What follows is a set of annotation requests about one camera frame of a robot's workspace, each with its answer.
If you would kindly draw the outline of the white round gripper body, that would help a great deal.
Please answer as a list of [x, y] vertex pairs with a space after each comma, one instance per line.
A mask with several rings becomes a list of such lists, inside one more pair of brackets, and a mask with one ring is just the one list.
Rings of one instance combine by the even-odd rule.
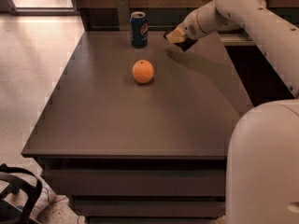
[[199, 12], [197, 10], [194, 10], [178, 26], [178, 29], [180, 30], [184, 38], [198, 40], [207, 35], [207, 32], [205, 32], [200, 25], [198, 14]]

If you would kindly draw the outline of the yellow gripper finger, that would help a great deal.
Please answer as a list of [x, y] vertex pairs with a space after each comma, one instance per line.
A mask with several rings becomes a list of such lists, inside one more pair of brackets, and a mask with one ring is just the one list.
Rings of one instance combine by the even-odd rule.
[[166, 39], [171, 43], [182, 43], [186, 40], [186, 33], [180, 28], [175, 28], [173, 31], [166, 35]]

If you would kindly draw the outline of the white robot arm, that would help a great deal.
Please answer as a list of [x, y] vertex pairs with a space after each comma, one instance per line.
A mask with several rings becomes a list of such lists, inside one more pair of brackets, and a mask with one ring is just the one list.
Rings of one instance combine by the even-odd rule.
[[[242, 27], [292, 95], [299, 93], [299, 29], [264, 0], [213, 0], [166, 39], [192, 46]], [[299, 224], [299, 99], [252, 108], [236, 124], [227, 155], [226, 224]]]

